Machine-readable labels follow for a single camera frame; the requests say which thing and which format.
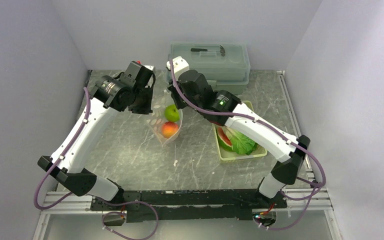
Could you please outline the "clear dotted zip bag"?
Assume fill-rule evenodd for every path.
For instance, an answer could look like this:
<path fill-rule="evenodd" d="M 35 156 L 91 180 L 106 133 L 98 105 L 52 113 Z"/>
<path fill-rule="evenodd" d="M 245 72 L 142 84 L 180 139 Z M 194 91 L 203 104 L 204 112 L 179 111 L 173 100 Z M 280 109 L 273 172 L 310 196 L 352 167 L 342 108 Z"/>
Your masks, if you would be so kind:
<path fill-rule="evenodd" d="M 183 123 L 183 111 L 175 106 L 171 94 L 164 90 L 151 105 L 152 113 L 146 116 L 145 122 L 156 139 L 164 148 L 180 134 Z"/>

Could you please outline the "green apple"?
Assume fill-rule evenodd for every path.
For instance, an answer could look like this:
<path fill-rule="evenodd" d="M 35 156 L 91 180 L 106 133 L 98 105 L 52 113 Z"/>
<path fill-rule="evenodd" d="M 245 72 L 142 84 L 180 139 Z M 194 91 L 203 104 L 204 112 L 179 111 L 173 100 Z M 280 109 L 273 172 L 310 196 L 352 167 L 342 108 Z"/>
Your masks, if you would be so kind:
<path fill-rule="evenodd" d="M 171 104 L 165 108 L 164 117 L 168 122 L 172 123 L 178 122 L 180 120 L 179 110 L 175 104 Z"/>

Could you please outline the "orange peach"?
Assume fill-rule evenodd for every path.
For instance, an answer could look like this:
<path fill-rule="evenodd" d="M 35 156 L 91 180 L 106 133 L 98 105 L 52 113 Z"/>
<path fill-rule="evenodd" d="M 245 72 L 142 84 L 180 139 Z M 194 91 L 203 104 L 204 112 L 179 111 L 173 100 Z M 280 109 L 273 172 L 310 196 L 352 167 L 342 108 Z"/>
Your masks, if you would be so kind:
<path fill-rule="evenodd" d="M 161 134 L 164 138 L 169 139 L 179 130 L 179 126 L 175 122 L 167 121 L 161 127 Z"/>

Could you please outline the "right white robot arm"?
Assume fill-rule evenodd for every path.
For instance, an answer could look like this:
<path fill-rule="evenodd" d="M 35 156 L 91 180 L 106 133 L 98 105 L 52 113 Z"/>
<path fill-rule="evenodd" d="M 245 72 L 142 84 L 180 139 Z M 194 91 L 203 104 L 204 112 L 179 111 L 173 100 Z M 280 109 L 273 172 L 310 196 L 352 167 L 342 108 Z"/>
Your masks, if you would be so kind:
<path fill-rule="evenodd" d="M 176 107 L 190 107 L 210 123 L 244 134 L 275 157 L 276 164 L 256 190 L 255 200 L 260 207 L 269 207 L 284 186 L 295 183 L 308 152 L 308 137 L 283 132 L 259 117 L 237 96 L 226 90 L 212 90 L 204 75 L 196 70 L 183 72 L 180 80 L 172 70 L 169 74 L 168 89 Z"/>

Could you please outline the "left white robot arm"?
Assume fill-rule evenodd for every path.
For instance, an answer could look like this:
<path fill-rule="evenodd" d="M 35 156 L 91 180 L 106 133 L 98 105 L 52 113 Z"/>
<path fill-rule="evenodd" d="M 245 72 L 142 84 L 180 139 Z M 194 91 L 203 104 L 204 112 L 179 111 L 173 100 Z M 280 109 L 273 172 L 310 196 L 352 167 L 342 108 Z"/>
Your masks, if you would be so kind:
<path fill-rule="evenodd" d="M 76 196 L 104 199 L 111 210 L 124 203 L 124 190 L 112 180 L 85 168 L 93 147 L 120 112 L 148 115 L 156 81 L 155 67 L 132 61 L 125 71 L 103 75 L 85 93 L 86 106 L 61 146 L 50 156 L 41 156 L 38 165 Z"/>

